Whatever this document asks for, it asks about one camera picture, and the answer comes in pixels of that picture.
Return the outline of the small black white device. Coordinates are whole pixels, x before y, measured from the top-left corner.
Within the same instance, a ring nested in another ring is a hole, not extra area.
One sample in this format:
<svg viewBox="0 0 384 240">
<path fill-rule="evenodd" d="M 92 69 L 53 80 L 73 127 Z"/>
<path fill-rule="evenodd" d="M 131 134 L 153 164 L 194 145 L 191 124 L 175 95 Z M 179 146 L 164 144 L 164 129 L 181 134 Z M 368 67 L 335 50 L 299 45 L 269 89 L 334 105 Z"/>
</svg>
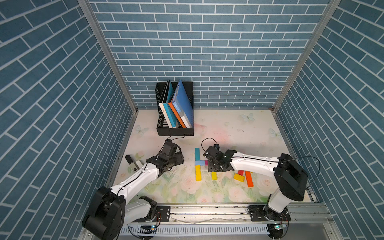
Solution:
<svg viewBox="0 0 384 240">
<path fill-rule="evenodd" d="M 139 170 L 137 163 L 131 158 L 130 155 L 126 155 L 125 159 L 134 172 L 137 172 Z"/>
</svg>

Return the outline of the yellow long block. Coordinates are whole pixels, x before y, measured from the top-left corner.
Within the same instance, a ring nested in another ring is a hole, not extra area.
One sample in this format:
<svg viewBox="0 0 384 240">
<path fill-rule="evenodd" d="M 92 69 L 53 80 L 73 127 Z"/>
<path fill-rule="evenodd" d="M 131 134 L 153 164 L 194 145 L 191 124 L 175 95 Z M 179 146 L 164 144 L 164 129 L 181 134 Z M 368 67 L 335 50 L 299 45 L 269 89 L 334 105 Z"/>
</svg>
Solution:
<svg viewBox="0 0 384 240">
<path fill-rule="evenodd" d="M 202 180 L 202 173 L 201 173 L 201 166 L 196 165 L 195 166 L 195 174 L 196 174 L 196 181 L 199 182 Z"/>
</svg>

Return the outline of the black mesh file holder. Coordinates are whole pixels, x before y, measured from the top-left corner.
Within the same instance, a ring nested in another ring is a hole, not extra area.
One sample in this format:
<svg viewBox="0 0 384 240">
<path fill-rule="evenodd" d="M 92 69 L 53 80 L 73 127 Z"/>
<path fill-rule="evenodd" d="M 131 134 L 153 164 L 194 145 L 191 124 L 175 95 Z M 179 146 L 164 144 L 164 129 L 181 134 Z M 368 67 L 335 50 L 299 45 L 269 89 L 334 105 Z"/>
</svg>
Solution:
<svg viewBox="0 0 384 240">
<path fill-rule="evenodd" d="M 185 125 L 172 105 L 177 85 L 177 82 L 171 81 L 156 84 L 155 93 L 159 114 L 157 132 L 160 137 L 194 135 L 194 127 Z"/>
</svg>

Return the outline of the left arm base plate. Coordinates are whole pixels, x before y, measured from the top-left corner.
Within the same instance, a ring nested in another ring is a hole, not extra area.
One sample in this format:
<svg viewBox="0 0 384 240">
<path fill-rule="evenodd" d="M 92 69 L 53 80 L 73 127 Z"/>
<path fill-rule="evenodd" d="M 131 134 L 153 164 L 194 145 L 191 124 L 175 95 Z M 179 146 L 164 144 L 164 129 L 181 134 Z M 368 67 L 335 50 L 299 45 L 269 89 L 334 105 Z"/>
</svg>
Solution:
<svg viewBox="0 0 384 240">
<path fill-rule="evenodd" d="M 156 223 L 157 221 L 167 223 L 170 220 L 170 213 L 170 206 L 150 207 L 146 216 L 134 220 L 133 223 Z"/>
</svg>

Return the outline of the aluminium mounting rail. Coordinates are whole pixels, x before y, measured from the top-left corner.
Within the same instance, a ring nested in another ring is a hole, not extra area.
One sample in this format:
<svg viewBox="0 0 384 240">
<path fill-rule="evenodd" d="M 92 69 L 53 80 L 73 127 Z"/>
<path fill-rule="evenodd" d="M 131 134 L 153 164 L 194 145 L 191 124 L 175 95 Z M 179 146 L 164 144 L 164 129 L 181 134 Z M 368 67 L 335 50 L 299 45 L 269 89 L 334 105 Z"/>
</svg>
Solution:
<svg viewBox="0 0 384 240">
<path fill-rule="evenodd" d="M 300 202 L 287 206 L 291 221 L 289 222 L 252 222 L 247 208 L 249 205 L 261 203 L 237 204 L 158 204 L 170 206 L 169 222 L 160 222 L 161 225 L 170 224 L 330 224 L 334 222 L 325 204 Z"/>
</svg>

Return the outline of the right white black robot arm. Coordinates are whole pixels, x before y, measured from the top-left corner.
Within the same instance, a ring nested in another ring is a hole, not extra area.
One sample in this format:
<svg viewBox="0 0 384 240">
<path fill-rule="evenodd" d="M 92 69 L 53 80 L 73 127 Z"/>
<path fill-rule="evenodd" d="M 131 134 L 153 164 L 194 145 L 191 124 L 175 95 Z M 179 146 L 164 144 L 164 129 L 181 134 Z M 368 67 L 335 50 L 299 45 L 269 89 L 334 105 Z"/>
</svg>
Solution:
<svg viewBox="0 0 384 240">
<path fill-rule="evenodd" d="M 203 156 L 209 161 L 210 172 L 248 171 L 274 178 L 278 187 L 269 196 L 263 214 L 277 220 L 292 201 L 304 200 L 308 173 L 288 154 L 280 157 L 250 156 L 235 150 L 221 152 L 210 146 Z"/>
</svg>

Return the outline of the white book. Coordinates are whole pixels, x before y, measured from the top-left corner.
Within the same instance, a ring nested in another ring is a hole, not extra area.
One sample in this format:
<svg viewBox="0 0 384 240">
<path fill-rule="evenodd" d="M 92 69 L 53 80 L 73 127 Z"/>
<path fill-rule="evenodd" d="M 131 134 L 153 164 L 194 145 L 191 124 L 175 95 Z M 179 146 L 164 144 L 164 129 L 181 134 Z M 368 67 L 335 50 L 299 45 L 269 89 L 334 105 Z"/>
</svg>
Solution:
<svg viewBox="0 0 384 240">
<path fill-rule="evenodd" d="M 168 97 L 168 90 L 169 90 L 169 85 L 170 85 L 170 80 L 167 80 L 166 84 L 165 84 L 165 87 L 162 91 L 162 94 L 161 94 L 161 97 L 160 97 L 160 101 L 159 101 L 159 107 L 163 113 L 163 116 L 164 116 L 164 119 L 166 120 L 167 122 L 167 126 L 169 128 L 172 128 L 172 125 L 171 125 L 171 121 L 168 117 L 168 114 L 167 114 L 167 111 L 166 111 L 166 108 L 164 107 L 164 103 L 166 102 L 167 100 L 167 97 Z"/>
</svg>

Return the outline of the large blue folder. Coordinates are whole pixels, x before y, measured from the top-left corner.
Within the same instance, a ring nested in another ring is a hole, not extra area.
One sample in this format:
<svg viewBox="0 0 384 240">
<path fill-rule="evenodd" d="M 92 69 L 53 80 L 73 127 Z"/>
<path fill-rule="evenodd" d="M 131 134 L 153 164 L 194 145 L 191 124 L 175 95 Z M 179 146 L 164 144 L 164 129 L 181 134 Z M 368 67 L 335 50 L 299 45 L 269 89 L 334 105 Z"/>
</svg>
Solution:
<svg viewBox="0 0 384 240">
<path fill-rule="evenodd" d="M 186 128 L 193 128 L 194 126 L 194 109 L 188 98 L 186 89 L 182 81 L 179 81 L 171 100 L 174 107 L 182 118 Z"/>
</svg>

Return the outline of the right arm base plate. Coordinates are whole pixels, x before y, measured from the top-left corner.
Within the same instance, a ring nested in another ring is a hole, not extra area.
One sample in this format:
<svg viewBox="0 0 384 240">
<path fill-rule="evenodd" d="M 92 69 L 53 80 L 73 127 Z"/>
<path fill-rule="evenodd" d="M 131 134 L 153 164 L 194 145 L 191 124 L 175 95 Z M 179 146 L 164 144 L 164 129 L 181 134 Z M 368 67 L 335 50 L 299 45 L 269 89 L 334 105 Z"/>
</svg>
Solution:
<svg viewBox="0 0 384 240">
<path fill-rule="evenodd" d="M 285 207 L 281 213 L 277 213 L 270 209 L 267 205 L 249 205 L 247 212 L 251 217 L 252 222 L 289 222 L 291 221 L 288 208 Z"/>
</svg>

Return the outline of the teal book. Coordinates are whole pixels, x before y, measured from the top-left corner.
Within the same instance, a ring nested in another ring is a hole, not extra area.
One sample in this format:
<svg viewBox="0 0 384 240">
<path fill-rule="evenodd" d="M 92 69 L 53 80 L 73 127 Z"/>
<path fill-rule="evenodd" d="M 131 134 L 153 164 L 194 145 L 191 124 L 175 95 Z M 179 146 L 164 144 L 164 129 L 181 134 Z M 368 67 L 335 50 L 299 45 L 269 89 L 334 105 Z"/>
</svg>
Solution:
<svg viewBox="0 0 384 240">
<path fill-rule="evenodd" d="M 168 103 L 170 103 L 172 100 L 173 94 L 174 94 L 174 88 L 173 88 L 173 85 L 170 81 L 169 90 L 168 90 L 168 97 L 167 97 L 166 102 L 164 103 L 164 107 L 166 108 L 168 117 L 171 121 L 172 128 L 179 128 L 180 124 L 179 124 L 176 116 L 174 115 L 173 111 L 171 110 L 170 106 L 168 105 Z"/>
</svg>

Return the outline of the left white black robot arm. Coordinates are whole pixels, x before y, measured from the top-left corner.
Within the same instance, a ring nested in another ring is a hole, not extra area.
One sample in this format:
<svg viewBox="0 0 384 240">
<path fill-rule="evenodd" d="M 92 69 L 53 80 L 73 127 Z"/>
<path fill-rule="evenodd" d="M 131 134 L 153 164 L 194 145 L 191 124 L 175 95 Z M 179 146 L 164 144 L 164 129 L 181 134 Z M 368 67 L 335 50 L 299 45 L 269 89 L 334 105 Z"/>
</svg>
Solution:
<svg viewBox="0 0 384 240">
<path fill-rule="evenodd" d="M 138 219 L 153 220 L 156 201 L 146 196 L 134 203 L 131 200 L 163 173 L 183 163 L 181 148 L 172 140 L 165 140 L 158 154 L 147 159 L 133 175 L 113 187 L 100 187 L 95 192 L 83 217 L 82 227 L 101 240 L 114 240 L 124 225 Z"/>
</svg>

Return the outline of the orange book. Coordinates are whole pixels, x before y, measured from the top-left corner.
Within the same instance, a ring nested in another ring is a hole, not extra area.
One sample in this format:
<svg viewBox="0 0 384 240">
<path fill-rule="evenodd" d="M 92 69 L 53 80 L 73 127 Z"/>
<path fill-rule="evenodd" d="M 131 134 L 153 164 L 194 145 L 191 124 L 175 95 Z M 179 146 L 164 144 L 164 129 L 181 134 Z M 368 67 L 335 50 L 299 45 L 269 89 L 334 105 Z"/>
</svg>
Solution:
<svg viewBox="0 0 384 240">
<path fill-rule="evenodd" d="M 182 118 L 180 117 L 178 111 L 176 110 L 176 108 L 174 107 L 173 103 L 170 102 L 168 103 L 168 105 L 170 106 L 171 110 L 173 111 L 174 115 L 176 116 L 178 122 L 180 123 L 181 127 L 182 128 L 186 128 L 186 125 L 184 124 Z"/>
</svg>

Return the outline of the teal long block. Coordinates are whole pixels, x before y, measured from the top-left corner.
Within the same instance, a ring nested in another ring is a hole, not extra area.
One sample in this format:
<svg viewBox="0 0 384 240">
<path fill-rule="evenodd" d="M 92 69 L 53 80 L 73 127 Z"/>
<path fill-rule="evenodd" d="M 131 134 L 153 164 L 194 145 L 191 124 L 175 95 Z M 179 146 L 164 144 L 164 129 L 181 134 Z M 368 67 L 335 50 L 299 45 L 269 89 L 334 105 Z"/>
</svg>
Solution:
<svg viewBox="0 0 384 240">
<path fill-rule="evenodd" d="M 200 148 L 195 148 L 195 161 L 200 161 Z"/>
</svg>

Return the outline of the light blue block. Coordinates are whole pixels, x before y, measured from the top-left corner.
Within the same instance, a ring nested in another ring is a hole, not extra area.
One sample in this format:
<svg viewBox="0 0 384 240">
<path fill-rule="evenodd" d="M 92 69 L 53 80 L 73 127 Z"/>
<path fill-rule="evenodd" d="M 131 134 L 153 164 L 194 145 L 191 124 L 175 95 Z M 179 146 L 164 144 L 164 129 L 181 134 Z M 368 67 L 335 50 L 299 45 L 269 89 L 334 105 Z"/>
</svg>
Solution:
<svg viewBox="0 0 384 240">
<path fill-rule="evenodd" d="M 206 161 L 195 161 L 195 165 L 196 166 L 205 166 L 206 165 Z"/>
</svg>

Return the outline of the orange long block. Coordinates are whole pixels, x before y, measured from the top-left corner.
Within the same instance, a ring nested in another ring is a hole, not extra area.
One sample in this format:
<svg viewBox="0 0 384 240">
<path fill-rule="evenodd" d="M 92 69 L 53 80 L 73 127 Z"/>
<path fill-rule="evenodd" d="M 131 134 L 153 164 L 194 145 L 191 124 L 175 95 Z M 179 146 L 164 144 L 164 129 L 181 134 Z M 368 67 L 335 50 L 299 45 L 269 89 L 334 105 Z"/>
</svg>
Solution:
<svg viewBox="0 0 384 240">
<path fill-rule="evenodd" d="M 245 176 L 246 176 L 247 186 L 249 188 L 253 188 L 254 187 L 254 183 L 253 183 L 253 179 L 252 179 L 252 173 L 248 172 L 248 171 L 245 171 Z"/>
</svg>

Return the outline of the yellow small block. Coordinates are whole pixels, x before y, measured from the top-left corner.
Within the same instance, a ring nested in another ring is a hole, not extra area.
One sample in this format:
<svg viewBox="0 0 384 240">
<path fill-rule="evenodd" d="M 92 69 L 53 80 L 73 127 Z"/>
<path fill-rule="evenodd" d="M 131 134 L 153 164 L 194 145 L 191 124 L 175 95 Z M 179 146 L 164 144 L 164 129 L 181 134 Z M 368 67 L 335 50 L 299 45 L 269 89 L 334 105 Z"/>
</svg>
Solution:
<svg viewBox="0 0 384 240">
<path fill-rule="evenodd" d="M 234 175 L 234 179 L 235 179 L 236 181 L 239 181 L 239 182 L 242 182 L 242 183 L 245 182 L 245 177 L 244 177 L 243 175 L 240 175 L 240 174 L 235 174 L 235 175 Z"/>
</svg>

